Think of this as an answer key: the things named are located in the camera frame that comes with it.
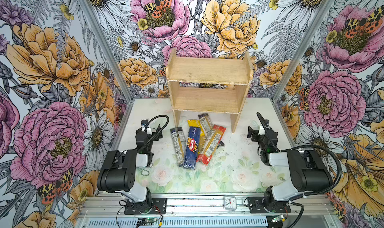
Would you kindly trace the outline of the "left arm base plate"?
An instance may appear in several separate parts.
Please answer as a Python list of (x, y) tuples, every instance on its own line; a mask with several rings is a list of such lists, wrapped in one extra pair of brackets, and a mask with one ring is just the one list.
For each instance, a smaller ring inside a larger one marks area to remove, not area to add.
[(141, 203), (128, 203), (125, 206), (125, 215), (165, 215), (167, 210), (166, 198), (152, 198)]

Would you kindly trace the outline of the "blue Barilla spaghetti box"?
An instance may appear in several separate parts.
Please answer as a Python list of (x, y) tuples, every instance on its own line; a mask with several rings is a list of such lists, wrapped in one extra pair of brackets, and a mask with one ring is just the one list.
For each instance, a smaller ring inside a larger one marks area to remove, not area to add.
[(201, 129), (199, 127), (190, 127), (186, 144), (185, 161), (183, 164), (184, 169), (194, 170), (196, 167), (200, 136)]

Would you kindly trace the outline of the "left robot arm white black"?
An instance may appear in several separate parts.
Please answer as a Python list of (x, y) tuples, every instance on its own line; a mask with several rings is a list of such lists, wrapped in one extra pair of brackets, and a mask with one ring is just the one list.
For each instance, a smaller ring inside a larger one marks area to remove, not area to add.
[(142, 127), (136, 130), (136, 148), (120, 152), (109, 151), (105, 157), (97, 188), (109, 194), (121, 195), (126, 202), (125, 214), (138, 215), (155, 212), (155, 204), (150, 189), (136, 181), (137, 168), (148, 168), (152, 164), (154, 153), (152, 146), (163, 137), (162, 131), (168, 125), (149, 127), (149, 120), (142, 120)]

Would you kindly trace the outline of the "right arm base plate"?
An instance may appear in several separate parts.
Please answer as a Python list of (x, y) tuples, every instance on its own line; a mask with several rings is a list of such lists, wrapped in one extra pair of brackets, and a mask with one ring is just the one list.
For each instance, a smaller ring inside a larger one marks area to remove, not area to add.
[(248, 197), (244, 205), (249, 208), (251, 214), (291, 213), (288, 203), (275, 200), (269, 202), (262, 197)]

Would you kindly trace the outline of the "grey white spaghetti bag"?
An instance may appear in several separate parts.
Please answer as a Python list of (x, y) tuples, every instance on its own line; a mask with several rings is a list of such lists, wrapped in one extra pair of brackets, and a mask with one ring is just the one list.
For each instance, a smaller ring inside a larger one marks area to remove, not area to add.
[(173, 141), (177, 163), (179, 167), (182, 167), (185, 161), (186, 151), (186, 138), (182, 127), (176, 127), (170, 129), (171, 138)]

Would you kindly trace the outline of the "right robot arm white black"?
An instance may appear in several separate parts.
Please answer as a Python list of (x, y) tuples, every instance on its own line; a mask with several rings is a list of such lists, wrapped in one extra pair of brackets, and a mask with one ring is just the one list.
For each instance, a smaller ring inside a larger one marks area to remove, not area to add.
[(286, 167), (290, 175), (284, 182), (266, 188), (262, 198), (256, 198), (255, 201), (249, 199), (250, 209), (264, 209), (266, 213), (288, 211), (290, 201), (300, 199), (306, 193), (323, 194), (334, 184), (314, 149), (278, 149), (278, 133), (269, 126), (268, 120), (262, 121), (257, 129), (248, 126), (247, 138), (258, 143), (258, 155), (264, 165), (271, 168)]

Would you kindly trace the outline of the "red spaghetti bag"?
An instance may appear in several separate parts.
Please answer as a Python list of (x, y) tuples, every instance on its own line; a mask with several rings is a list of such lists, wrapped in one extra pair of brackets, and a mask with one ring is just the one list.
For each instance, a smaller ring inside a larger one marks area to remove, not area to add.
[(203, 144), (202, 150), (198, 154), (198, 162), (201, 162), (204, 165), (208, 165), (210, 163), (225, 131), (225, 127), (214, 125), (213, 129), (209, 132), (208, 137)]

